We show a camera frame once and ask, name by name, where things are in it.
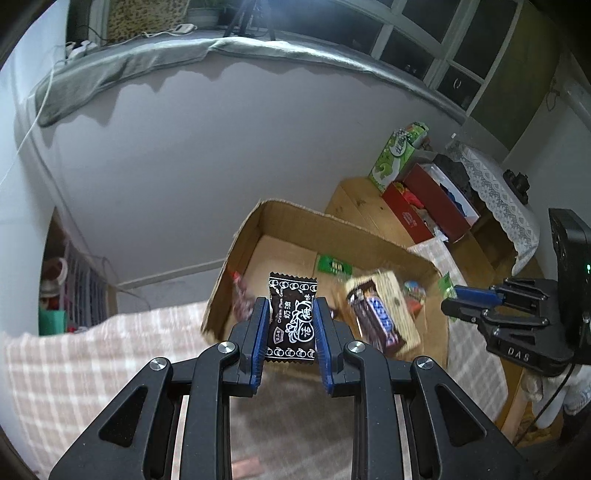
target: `metal bolt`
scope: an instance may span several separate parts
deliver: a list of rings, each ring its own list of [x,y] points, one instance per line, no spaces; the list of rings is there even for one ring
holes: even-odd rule
[[[422,368],[423,370],[431,370],[434,363],[433,358],[424,355],[417,358],[417,367]]]
[[[233,352],[235,348],[236,345],[234,345],[232,342],[222,342],[218,344],[217,351],[220,353],[230,353]]]
[[[349,342],[347,348],[353,353],[361,353],[365,350],[365,344],[359,340],[353,340],[352,342]]]
[[[164,367],[166,367],[166,364],[167,360],[162,356],[150,360],[150,368],[155,371],[162,370]]]

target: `lace tablecloth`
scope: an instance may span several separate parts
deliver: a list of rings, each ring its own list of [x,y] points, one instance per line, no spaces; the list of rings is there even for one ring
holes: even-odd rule
[[[517,251],[512,275],[517,275],[535,254],[540,243],[540,226],[534,212],[523,205],[503,179],[503,170],[484,153],[454,141],[446,155],[462,163],[471,187],[478,193]]]

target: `red box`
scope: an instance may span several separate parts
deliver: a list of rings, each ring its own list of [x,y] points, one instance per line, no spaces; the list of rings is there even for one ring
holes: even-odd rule
[[[460,210],[420,165],[415,165],[402,182],[423,203],[425,210],[450,242],[459,240],[470,229],[470,224]]]
[[[400,223],[404,226],[406,231],[415,243],[421,243],[425,240],[433,238],[433,234],[430,232],[427,225],[423,223],[423,220],[419,217],[417,212],[413,210],[413,207],[404,199],[402,194],[394,186],[394,183],[388,185],[386,191],[382,194],[382,200],[390,207],[394,212],[394,215],[400,220]]]

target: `checkered cloth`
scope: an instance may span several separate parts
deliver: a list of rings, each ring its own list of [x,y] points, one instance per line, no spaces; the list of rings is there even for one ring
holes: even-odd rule
[[[429,242],[412,250],[463,284],[445,246]],[[78,335],[3,339],[12,397],[40,478],[48,477],[81,432],[150,359],[164,356],[178,362],[209,346],[200,334],[205,306],[117,315]],[[450,324],[448,355],[452,378],[495,419],[507,397],[505,377],[474,326]],[[254,398],[232,399],[230,430],[232,459],[258,456],[265,469],[260,479],[350,478],[353,401],[328,397],[320,382],[266,369]],[[177,448],[173,478],[178,478],[179,462]]]

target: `chocolate bar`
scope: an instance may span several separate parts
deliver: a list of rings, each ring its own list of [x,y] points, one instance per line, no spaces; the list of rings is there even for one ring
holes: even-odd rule
[[[393,355],[404,346],[405,341],[379,297],[373,280],[353,288],[347,294],[347,301],[355,312],[361,335],[373,347]]]
[[[271,323],[265,358],[282,362],[314,361],[312,303],[317,286],[315,278],[269,275]]]

